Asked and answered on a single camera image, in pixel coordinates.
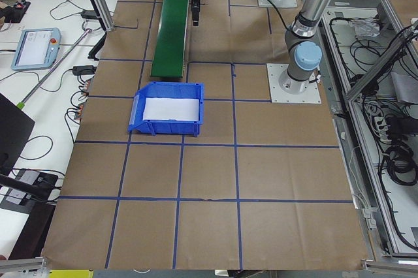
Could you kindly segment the green conveyor belt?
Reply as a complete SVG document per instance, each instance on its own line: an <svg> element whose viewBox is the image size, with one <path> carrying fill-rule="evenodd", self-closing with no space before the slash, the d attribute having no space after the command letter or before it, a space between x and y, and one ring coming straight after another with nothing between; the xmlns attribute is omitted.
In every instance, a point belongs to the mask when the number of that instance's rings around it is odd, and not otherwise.
<svg viewBox="0 0 418 278"><path fill-rule="evenodd" d="M188 11L189 0L163 0L151 76L183 76Z"/></svg>

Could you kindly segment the blue left plastic bin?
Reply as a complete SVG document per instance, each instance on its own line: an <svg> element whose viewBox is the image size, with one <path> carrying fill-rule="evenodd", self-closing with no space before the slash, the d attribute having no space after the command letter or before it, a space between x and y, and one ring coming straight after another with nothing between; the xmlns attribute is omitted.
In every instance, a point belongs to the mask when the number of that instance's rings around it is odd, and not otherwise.
<svg viewBox="0 0 418 278"><path fill-rule="evenodd" d="M128 131L197 137L203 121L204 84L150 82L133 97Z"/></svg>

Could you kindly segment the teach pendant tablet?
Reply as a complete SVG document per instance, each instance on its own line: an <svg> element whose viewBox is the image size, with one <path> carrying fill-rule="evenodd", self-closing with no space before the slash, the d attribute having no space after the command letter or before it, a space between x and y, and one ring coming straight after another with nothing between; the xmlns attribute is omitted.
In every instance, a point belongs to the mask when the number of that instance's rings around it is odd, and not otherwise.
<svg viewBox="0 0 418 278"><path fill-rule="evenodd" d="M56 27L22 31L11 69L49 69L57 58L60 41L61 32Z"/></svg>

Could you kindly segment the white foam pad left bin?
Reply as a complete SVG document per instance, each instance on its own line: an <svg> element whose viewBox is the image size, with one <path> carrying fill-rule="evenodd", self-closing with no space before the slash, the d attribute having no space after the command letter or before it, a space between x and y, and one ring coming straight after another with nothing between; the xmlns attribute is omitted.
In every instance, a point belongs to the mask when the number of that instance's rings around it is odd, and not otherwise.
<svg viewBox="0 0 418 278"><path fill-rule="evenodd" d="M198 121L199 100L148 97L144 107L143 119Z"/></svg>

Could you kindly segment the black power adapter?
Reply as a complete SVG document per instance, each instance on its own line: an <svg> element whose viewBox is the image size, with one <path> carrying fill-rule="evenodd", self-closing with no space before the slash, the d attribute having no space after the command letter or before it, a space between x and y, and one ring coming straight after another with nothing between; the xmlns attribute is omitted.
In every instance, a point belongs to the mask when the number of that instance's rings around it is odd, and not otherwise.
<svg viewBox="0 0 418 278"><path fill-rule="evenodd" d="M86 20L98 20L99 17L94 10L83 10L80 13L81 17Z"/></svg>

